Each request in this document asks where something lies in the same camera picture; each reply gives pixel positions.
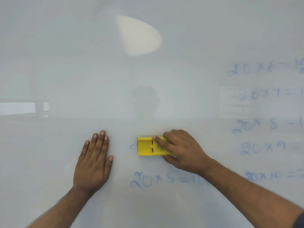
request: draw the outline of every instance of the forearm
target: forearm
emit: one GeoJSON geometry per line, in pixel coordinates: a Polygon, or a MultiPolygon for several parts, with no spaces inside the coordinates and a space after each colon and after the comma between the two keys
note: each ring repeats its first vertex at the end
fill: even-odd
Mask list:
{"type": "Polygon", "coordinates": [[[215,160],[201,176],[217,188],[256,228],[292,227],[303,209],[215,160]]]}
{"type": "Polygon", "coordinates": [[[85,192],[71,190],[49,211],[40,216],[28,228],[69,228],[90,196],[85,192]]]}

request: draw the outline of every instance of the left hand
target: left hand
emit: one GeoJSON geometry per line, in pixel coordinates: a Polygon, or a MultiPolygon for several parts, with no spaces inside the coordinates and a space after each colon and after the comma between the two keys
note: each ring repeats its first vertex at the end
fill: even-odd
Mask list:
{"type": "Polygon", "coordinates": [[[107,182],[113,156],[107,157],[109,137],[102,130],[93,134],[91,142],[86,141],[79,156],[73,180],[73,188],[92,196],[107,182]]]}

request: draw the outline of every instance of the finger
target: finger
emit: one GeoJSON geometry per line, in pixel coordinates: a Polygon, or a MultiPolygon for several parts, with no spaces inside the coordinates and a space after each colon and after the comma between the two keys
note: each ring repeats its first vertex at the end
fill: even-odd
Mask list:
{"type": "Polygon", "coordinates": [[[96,142],[96,145],[95,145],[95,148],[93,150],[90,160],[96,161],[98,159],[104,138],[105,138],[105,131],[102,130],[99,134],[98,140],[96,142]]]}
{"type": "Polygon", "coordinates": [[[86,141],[85,144],[83,145],[82,151],[81,151],[80,156],[78,158],[78,163],[82,162],[85,159],[85,155],[87,153],[89,144],[90,144],[90,142],[86,141]]]}
{"type": "Polygon", "coordinates": [[[173,157],[171,155],[164,155],[163,158],[165,159],[166,162],[168,162],[171,165],[174,165],[175,167],[178,168],[178,161],[175,157],[173,157]]]}
{"type": "Polygon", "coordinates": [[[113,156],[109,156],[107,161],[105,162],[105,172],[103,174],[103,179],[104,180],[108,180],[109,179],[109,176],[110,176],[110,172],[111,172],[111,168],[112,168],[112,164],[113,164],[113,156]]]}
{"type": "Polygon", "coordinates": [[[108,153],[108,149],[109,149],[109,137],[105,136],[104,137],[104,141],[103,141],[103,145],[98,157],[98,161],[100,161],[102,163],[102,165],[104,164],[104,161],[107,157],[107,153],[108,153]]]}
{"type": "Polygon", "coordinates": [[[96,133],[93,134],[93,137],[92,137],[91,142],[90,142],[89,147],[88,147],[88,151],[87,151],[86,156],[85,156],[85,160],[89,160],[90,157],[92,156],[95,144],[97,142],[97,137],[98,137],[98,134],[96,134],[96,133]]]}
{"type": "Polygon", "coordinates": [[[176,149],[175,149],[175,148],[176,148],[175,145],[173,145],[173,144],[171,144],[171,143],[169,143],[169,142],[166,142],[166,141],[160,139],[160,138],[157,137],[157,136],[153,136],[152,139],[153,139],[158,145],[160,145],[160,147],[162,147],[162,148],[168,150],[168,151],[171,152],[171,153],[175,153],[175,150],[176,150],[176,149]]]}
{"type": "Polygon", "coordinates": [[[165,132],[164,137],[168,138],[174,145],[181,143],[181,139],[171,132],[165,132]]]}

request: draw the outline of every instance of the right hand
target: right hand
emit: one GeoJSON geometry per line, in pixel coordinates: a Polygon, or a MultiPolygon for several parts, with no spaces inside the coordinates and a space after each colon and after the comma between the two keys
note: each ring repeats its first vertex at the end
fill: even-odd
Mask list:
{"type": "Polygon", "coordinates": [[[198,142],[184,130],[171,130],[165,132],[164,137],[172,143],[168,143],[157,136],[152,139],[162,148],[173,153],[176,157],[165,155],[166,162],[176,168],[195,174],[202,174],[212,160],[201,148],[198,142]]]}

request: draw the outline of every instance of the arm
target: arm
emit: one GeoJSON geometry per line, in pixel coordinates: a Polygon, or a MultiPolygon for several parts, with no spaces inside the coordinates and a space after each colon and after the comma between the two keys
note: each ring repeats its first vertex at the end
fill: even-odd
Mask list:
{"type": "Polygon", "coordinates": [[[28,228],[69,228],[87,201],[106,183],[113,156],[107,157],[109,139],[105,131],[86,141],[75,168],[73,187],[49,211],[28,228]]]}
{"type": "Polygon", "coordinates": [[[217,188],[255,228],[293,227],[304,210],[294,203],[266,190],[211,159],[187,132],[172,130],[164,137],[154,136],[161,147],[175,154],[163,156],[175,167],[200,175],[217,188]]]}

